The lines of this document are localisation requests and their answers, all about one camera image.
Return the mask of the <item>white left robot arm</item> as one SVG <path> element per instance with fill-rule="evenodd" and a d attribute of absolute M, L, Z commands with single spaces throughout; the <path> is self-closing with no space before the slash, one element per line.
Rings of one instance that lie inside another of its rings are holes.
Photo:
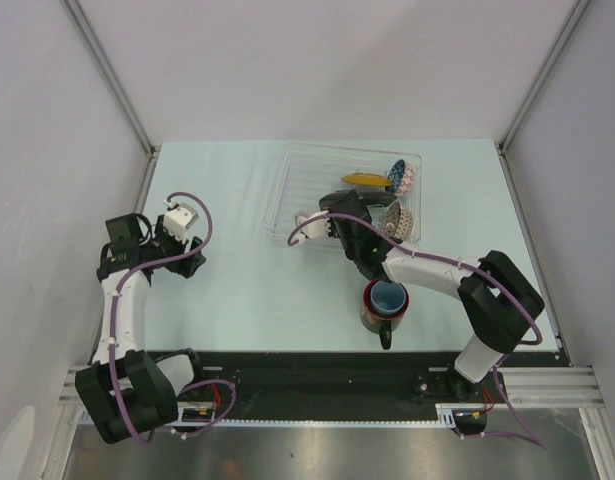
<path fill-rule="evenodd" d="M 203 242 L 190 236 L 197 212 L 177 204 L 150 224 L 138 213 L 106 221 L 109 241 L 96 271 L 104 312 L 90 366 L 77 372 L 76 391 L 103 441 L 133 436 L 147 441 L 177 418 L 177 397 L 194 400 L 208 387 L 207 374 L 189 349 L 153 359 L 145 347 L 146 303 L 158 268 L 184 278 L 204 263 Z"/>

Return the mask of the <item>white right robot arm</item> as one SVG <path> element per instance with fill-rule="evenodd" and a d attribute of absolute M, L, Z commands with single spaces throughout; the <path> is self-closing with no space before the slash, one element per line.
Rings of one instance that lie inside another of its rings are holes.
<path fill-rule="evenodd" d="M 355 190 L 319 200 L 331 235 L 371 281 L 411 284 L 459 300 L 473 330 L 448 376 L 450 393 L 471 401 L 484 377 L 521 344 L 539 345 L 536 319 L 545 308 L 537 290 L 503 252 L 461 260 L 425 252 L 372 225 L 365 199 Z"/>

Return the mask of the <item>clear wire dish rack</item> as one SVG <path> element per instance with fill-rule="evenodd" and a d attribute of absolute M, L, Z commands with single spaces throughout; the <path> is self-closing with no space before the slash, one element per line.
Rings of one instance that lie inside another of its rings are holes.
<path fill-rule="evenodd" d="M 301 210 L 318 212 L 319 200 L 341 190 L 383 190 L 385 188 L 351 185 L 341 181 L 347 174 L 364 172 L 387 177 L 393 164 L 404 159 L 415 171 L 415 184 L 405 197 L 397 197 L 412 214 L 414 233 L 408 242 L 420 242 L 422 158 L 413 153 L 346 148 L 331 145 L 287 143 L 280 151 L 279 165 L 270 194 L 264 227 L 268 237 L 284 246 L 295 228 L 294 215 Z M 382 227 L 388 207 L 368 207 L 373 225 Z"/>

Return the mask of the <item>brown lattice pattern bowl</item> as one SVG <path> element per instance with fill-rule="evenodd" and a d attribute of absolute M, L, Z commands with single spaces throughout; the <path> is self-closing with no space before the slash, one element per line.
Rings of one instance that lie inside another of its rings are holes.
<path fill-rule="evenodd" d="M 411 212 L 400 202 L 393 202 L 385 212 L 382 231 L 389 237 L 409 241 L 414 229 L 415 222 Z"/>

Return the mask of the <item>blue triangle pattern bowl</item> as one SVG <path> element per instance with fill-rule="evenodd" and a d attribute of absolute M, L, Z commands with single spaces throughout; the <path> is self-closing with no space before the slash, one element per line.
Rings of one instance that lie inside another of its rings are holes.
<path fill-rule="evenodd" d="M 415 184 L 414 168 L 404 159 L 399 159 L 391 167 L 387 179 L 391 184 L 385 190 L 396 197 L 405 197 Z"/>

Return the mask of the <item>yellow round plate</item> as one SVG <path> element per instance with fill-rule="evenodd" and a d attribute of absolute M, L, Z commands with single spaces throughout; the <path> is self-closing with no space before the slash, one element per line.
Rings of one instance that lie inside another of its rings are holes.
<path fill-rule="evenodd" d="M 374 173 L 356 172 L 341 177 L 341 181 L 351 185 L 387 188 L 393 185 L 388 177 Z"/>

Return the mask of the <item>black floral square plate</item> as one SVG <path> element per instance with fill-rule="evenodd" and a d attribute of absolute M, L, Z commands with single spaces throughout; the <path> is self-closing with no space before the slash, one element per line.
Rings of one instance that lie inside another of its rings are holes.
<path fill-rule="evenodd" d="M 361 190 L 359 196 L 368 207 L 389 207 L 397 200 L 395 194 L 383 190 Z"/>

